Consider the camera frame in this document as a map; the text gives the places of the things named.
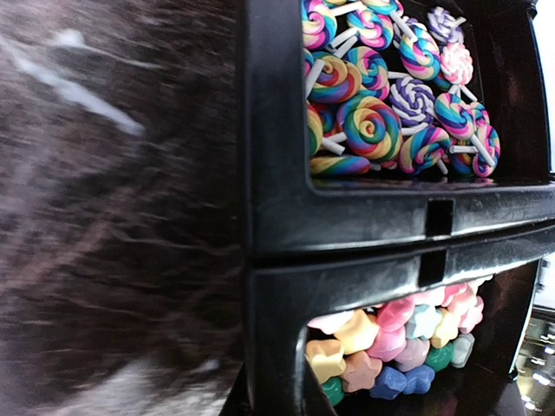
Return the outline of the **black three-compartment candy tray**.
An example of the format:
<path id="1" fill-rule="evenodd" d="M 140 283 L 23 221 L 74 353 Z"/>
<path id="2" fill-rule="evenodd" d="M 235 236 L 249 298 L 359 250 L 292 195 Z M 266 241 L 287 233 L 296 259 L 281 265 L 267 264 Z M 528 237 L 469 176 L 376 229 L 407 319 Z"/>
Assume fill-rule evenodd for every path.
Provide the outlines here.
<path id="1" fill-rule="evenodd" d="M 376 172 L 312 179 L 301 4 L 238 15 L 245 366 L 227 415 L 521 415 L 516 359 L 540 258 L 554 250 L 554 177 L 533 1 L 448 1 L 467 19 L 472 90 L 501 144 L 487 179 Z M 304 358 L 311 318 L 488 276 L 467 366 L 429 393 L 332 406 Z"/>

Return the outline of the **star candies pile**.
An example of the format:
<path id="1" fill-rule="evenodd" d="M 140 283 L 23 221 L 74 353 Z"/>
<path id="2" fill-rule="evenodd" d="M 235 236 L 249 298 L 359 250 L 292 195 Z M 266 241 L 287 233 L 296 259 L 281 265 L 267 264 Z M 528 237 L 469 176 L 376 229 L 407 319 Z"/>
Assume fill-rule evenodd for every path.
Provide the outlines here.
<path id="1" fill-rule="evenodd" d="M 463 368 L 483 319 L 479 294 L 489 277 L 323 315 L 308 322 L 323 338 L 308 341 L 305 358 L 331 405 L 353 393 L 379 400 L 425 394 L 437 373 Z"/>

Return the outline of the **swirl lollipops pile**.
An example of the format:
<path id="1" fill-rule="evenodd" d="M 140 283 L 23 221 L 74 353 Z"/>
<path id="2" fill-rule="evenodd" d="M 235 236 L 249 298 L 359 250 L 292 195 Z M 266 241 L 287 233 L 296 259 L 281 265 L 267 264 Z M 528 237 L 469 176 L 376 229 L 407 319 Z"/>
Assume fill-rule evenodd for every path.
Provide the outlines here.
<path id="1" fill-rule="evenodd" d="M 399 1 L 303 1 L 305 104 L 315 178 L 398 170 L 486 178 L 500 138 L 469 89 L 465 18 Z"/>

